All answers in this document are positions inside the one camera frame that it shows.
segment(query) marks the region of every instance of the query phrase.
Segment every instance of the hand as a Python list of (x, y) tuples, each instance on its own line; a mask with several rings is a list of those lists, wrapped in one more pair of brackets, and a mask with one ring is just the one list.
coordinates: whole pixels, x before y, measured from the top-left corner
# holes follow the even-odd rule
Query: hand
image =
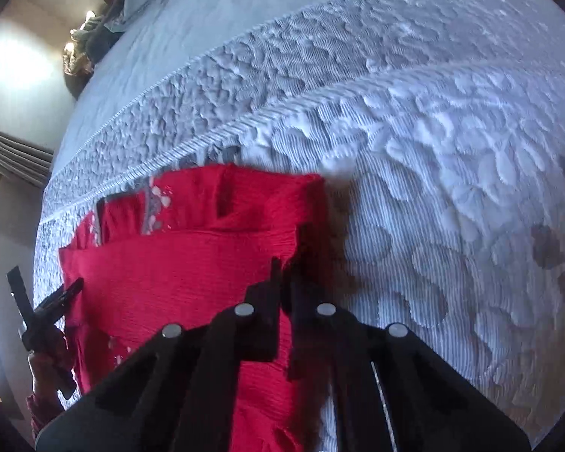
[(47, 335), (50, 353), (33, 352), (29, 355), (29, 368), (34, 377), (34, 394), (54, 402), (58, 401), (58, 379), (55, 365), (67, 371), (73, 368), (73, 354), (67, 349), (65, 335), (58, 328)]

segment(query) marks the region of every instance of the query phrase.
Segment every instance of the red garment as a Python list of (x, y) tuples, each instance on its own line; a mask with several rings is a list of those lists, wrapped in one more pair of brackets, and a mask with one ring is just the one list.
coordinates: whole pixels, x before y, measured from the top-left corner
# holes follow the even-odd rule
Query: red garment
[[(66, 316), (83, 393), (112, 370), (114, 357), (164, 325), (208, 324), (242, 301), (247, 286), (268, 278), (274, 256), (288, 263), (301, 254), (312, 276), (328, 271), (320, 176), (209, 166), (164, 173), (151, 181), (151, 190), (162, 205), (148, 221), (151, 235), (141, 233), (146, 200), (140, 192), (104, 205), (100, 246), (89, 214), (60, 251), (65, 284), (84, 278)], [(302, 449), (305, 396), (286, 380), (290, 344), (289, 319), (281, 315), (277, 360), (242, 363), (231, 451)]]

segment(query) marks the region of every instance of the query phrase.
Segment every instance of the bed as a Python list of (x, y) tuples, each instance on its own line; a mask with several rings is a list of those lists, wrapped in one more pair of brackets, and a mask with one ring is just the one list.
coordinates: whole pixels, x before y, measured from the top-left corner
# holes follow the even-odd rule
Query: bed
[[(46, 187), (38, 304), (106, 194), (233, 161), (327, 179), (335, 300), (407, 324), (538, 444), (565, 410), (565, 14), (551, 0), (146, 0)], [(335, 450), (332, 405), (321, 448)]]

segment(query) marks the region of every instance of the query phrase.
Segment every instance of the gray curtain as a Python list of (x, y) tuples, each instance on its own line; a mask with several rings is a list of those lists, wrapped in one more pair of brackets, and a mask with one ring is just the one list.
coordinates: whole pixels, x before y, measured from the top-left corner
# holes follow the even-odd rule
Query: gray curtain
[(50, 176), (52, 151), (0, 132), (0, 174), (44, 187)]

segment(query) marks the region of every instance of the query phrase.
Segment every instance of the sleeve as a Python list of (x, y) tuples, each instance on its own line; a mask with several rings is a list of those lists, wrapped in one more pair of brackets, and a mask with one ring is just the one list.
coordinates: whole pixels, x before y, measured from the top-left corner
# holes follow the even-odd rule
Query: sleeve
[(36, 394), (32, 394), (27, 398), (27, 409), (31, 412), (31, 429), (34, 439), (48, 423), (64, 411), (58, 400), (52, 402), (40, 398)]

